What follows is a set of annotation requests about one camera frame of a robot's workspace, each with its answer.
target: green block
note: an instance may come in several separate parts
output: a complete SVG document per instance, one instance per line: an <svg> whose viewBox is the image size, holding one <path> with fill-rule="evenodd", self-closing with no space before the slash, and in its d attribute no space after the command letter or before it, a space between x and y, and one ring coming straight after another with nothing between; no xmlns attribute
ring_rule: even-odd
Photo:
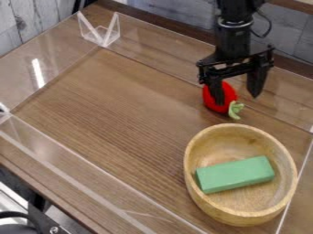
<svg viewBox="0 0 313 234"><path fill-rule="evenodd" d="M196 168L195 180L203 193L251 186L270 181L275 176L266 156Z"/></svg>

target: wooden table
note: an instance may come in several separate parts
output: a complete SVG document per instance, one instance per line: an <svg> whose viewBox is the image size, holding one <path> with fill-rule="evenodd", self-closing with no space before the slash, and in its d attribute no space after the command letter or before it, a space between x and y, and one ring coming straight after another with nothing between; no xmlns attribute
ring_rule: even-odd
<svg viewBox="0 0 313 234"><path fill-rule="evenodd" d="M112 16L101 4L84 14L97 25ZM226 226L192 203L187 142L207 126L233 122L204 108L195 85L194 61L214 48L128 16L120 27L120 40L97 48L79 37L73 16L1 58L0 101L15 115L0 125L2 166L95 233L306 233L311 156L287 212L269 223ZM249 106L239 122L278 138L301 171L311 80L274 68L257 101L243 78L231 83Z"/></svg>

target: acrylic corner bracket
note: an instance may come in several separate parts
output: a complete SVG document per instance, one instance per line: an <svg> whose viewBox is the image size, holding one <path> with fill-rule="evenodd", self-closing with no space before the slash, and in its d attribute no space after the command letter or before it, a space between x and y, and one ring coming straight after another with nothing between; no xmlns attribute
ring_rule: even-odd
<svg viewBox="0 0 313 234"><path fill-rule="evenodd" d="M120 20L118 13L114 13L108 28L101 26L93 28L80 12L77 12L77 22L83 38L97 46L107 48L120 38Z"/></svg>

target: wooden bowl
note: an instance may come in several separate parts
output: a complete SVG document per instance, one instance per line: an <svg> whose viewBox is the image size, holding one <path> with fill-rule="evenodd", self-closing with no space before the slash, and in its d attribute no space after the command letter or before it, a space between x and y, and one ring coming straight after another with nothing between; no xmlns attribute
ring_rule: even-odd
<svg viewBox="0 0 313 234"><path fill-rule="evenodd" d="M266 155L275 171L271 182L206 195L194 180L198 167ZM184 181L198 207L219 222L254 226L269 221L286 207L297 186L297 169L289 151L266 132L242 124L206 128L188 143Z"/></svg>

